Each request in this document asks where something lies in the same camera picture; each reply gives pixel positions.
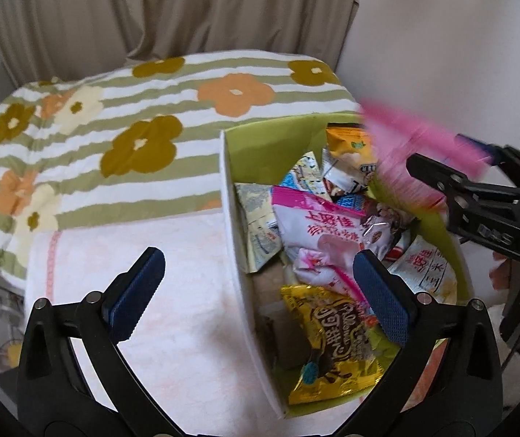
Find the green snack box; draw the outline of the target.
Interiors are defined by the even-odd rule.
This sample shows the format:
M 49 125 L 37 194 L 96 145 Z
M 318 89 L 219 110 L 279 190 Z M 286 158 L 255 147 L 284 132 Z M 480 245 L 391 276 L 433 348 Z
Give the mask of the green snack box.
M 335 134 L 368 140 L 357 114 L 273 118 L 221 135 L 246 342 L 281 417 L 363 399 L 397 352 L 354 280 L 357 253 L 368 249 L 440 303 L 471 295 L 458 243 L 436 212 L 400 207 L 381 188 L 353 208 L 333 202 L 323 174 Z

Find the white pink towel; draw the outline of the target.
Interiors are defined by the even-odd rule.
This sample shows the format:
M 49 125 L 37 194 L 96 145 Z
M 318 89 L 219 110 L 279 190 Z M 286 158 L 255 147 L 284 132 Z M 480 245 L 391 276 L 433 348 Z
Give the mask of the white pink towel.
M 121 353 L 160 407 L 186 432 L 215 436 L 304 436 L 334 432 L 349 401 L 279 418 L 248 352 L 218 209 L 152 221 L 36 235 L 26 301 L 76 303 L 104 290 L 149 248 L 166 272 Z

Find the gold snack bag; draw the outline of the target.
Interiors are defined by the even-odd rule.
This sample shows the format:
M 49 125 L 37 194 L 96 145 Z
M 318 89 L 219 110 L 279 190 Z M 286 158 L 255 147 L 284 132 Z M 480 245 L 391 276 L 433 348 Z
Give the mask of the gold snack bag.
M 289 393 L 290 405 L 344 398 L 374 387 L 383 375 L 358 303 L 320 286 L 281 288 L 286 309 L 299 320 L 310 354 Z

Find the pink white snack bag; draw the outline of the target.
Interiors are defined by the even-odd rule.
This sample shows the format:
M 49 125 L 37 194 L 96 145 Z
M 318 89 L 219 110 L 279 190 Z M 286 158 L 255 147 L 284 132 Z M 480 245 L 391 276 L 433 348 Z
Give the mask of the pink white snack bag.
M 393 242 L 391 222 L 280 185 L 272 187 L 272 206 L 298 279 L 363 302 L 354 257 L 369 249 L 384 259 Z

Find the pink striped snack bag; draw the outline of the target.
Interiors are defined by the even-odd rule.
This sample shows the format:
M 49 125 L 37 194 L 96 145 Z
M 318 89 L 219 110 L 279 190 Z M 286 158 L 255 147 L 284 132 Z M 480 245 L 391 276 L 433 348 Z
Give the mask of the pink striped snack bag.
M 434 209 L 443 195 L 413 178 L 407 159 L 421 154 L 480 180 L 490 156 L 473 143 L 422 117 L 374 101 L 362 101 L 364 125 L 377 156 L 374 185 L 396 206 L 407 210 Z

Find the white corn snack packet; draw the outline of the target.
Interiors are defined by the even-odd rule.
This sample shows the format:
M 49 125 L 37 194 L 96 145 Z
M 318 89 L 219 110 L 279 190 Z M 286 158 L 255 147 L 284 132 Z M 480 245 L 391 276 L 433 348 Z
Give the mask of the white corn snack packet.
M 440 250 L 422 236 L 415 237 L 388 271 L 401 277 L 415 294 L 426 292 L 438 303 L 448 305 L 457 302 L 457 280 L 453 268 Z

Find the beige curtain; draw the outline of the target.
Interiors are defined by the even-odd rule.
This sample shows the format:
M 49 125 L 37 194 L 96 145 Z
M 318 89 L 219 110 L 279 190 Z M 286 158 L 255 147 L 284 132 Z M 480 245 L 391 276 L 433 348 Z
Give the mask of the beige curtain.
M 358 0 L 0 0 L 0 59 L 17 85 L 219 50 L 307 54 L 335 65 L 357 7 Z

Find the silver blue snack packet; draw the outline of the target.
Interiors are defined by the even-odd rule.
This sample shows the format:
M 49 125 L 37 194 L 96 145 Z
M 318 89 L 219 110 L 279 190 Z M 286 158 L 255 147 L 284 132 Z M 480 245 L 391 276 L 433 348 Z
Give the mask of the silver blue snack packet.
M 256 273 L 282 249 L 272 187 L 244 182 L 234 186 L 245 219 L 248 270 Z

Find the orange snack bag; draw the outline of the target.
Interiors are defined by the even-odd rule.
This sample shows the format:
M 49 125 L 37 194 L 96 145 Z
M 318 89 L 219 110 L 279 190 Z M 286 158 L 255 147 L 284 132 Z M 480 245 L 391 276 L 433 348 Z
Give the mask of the orange snack bag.
M 362 123 L 331 122 L 327 125 L 326 136 L 328 150 L 336 160 L 364 175 L 376 170 L 372 138 Z

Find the floral striped quilt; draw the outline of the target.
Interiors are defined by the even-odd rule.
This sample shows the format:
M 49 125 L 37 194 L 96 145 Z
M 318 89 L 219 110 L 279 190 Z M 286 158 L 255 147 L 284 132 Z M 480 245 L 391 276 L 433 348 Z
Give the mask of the floral striped quilt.
M 26 84 L 0 103 L 0 276 L 24 286 L 42 233 L 218 206 L 225 129 L 357 109 L 325 62 L 261 50 Z

